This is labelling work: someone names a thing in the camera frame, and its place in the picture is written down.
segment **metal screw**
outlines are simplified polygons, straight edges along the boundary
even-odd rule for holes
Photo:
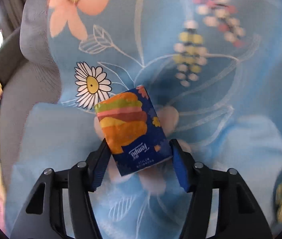
[[[231,168],[228,170],[228,172],[232,175],[236,175],[237,174],[237,170],[235,170],[234,168]]]
[[[49,175],[49,174],[52,173],[52,169],[51,169],[51,168],[47,168],[47,169],[45,169],[45,170],[43,171],[43,173],[44,173],[45,175]]]
[[[196,162],[195,164],[194,164],[194,167],[195,168],[198,168],[198,169],[201,169],[201,168],[203,168],[203,164],[201,163],[201,162]]]
[[[78,162],[78,164],[77,164],[77,167],[79,167],[79,168],[84,168],[86,166],[87,166],[87,163],[85,161]]]

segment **tissue packet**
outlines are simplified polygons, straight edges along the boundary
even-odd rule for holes
[[[121,176],[172,157],[143,85],[102,101],[94,109]]]

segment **curtain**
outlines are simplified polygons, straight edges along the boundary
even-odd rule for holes
[[[26,0],[0,0],[0,29],[4,39],[21,25],[25,2]]]

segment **daisy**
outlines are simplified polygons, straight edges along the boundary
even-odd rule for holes
[[[106,72],[102,67],[90,68],[86,62],[78,62],[78,68],[75,68],[76,85],[78,85],[78,94],[76,103],[78,107],[92,109],[99,101],[109,98],[108,92],[112,90],[111,81],[106,79]]]

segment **pink dot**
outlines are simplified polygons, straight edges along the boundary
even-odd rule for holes
[[[196,3],[196,4],[200,4],[200,3],[203,2],[203,0],[192,0],[192,1],[193,1],[193,3]]]
[[[244,42],[238,39],[237,41],[233,43],[233,45],[234,47],[240,48],[244,45]]]
[[[229,28],[228,28],[228,26],[227,26],[225,23],[220,24],[219,27],[218,27],[218,29],[219,29],[219,31],[221,31],[221,32],[229,31]]]
[[[214,8],[216,6],[216,4],[213,0],[208,0],[206,5],[210,8]]]
[[[234,5],[229,5],[227,7],[227,10],[228,10],[229,13],[237,13],[237,9]]]

